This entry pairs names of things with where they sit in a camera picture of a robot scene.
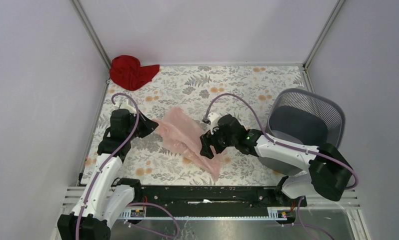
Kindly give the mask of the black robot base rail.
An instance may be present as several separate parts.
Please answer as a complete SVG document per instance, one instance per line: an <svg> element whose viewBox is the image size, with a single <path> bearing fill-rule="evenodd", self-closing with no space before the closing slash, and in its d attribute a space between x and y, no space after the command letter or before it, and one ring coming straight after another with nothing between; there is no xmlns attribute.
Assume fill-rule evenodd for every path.
<svg viewBox="0 0 399 240"><path fill-rule="evenodd" d="M299 200L288 198L279 187L269 186L143 185L135 189L134 203L140 205L126 209L153 207L169 216L172 216L170 209L197 207L269 207L292 212L299 205Z"/></svg>

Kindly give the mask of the pink plastic trash bag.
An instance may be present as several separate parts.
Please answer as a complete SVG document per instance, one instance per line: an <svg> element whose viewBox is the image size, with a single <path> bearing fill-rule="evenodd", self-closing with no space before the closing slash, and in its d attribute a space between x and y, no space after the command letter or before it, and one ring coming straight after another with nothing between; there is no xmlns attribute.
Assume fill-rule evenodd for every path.
<svg viewBox="0 0 399 240"><path fill-rule="evenodd" d="M211 147L214 158L208 159L200 155L200 136L205 132L190 116L179 107L171 108L162 119L154 119L159 126L154 130L162 137L162 145L172 153L180 154L191 160L199 168L210 173L213 181L220 177L224 154L217 154Z"/></svg>

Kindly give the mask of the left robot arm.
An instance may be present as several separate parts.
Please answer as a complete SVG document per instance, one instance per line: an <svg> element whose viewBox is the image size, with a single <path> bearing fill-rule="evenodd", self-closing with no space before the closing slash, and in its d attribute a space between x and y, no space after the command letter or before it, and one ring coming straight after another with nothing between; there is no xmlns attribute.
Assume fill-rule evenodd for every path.
<svg viewBox="0 0 399 240"><path fill-rule="evenodd" d="M116 173L131 149L131 140L151 134L159 124L134 108L112 111L110 126L98 145L94 173L69 214L62 214L57 228L63 240L108 240L126 205L143 198L140 181L123 178L108 197Z"/></svg>

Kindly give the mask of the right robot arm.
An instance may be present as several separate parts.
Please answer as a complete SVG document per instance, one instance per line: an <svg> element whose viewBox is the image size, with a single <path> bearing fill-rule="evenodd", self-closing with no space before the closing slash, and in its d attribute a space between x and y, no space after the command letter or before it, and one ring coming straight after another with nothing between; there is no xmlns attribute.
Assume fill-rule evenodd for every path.
<svg viewBox="0 0 399 240"><path fill-rule="evenodd" d="M200 137L201 156L212 159L226 148L234 147L244 155L274 159L305 172L286 173L279 182L274 199L281 206L312 194L338 202L350 178L356 177L351 165L332 144L302 145L262 130L247 130L230 114L220 116L212 112L203 122L209 125L209 130Z"/></svg>

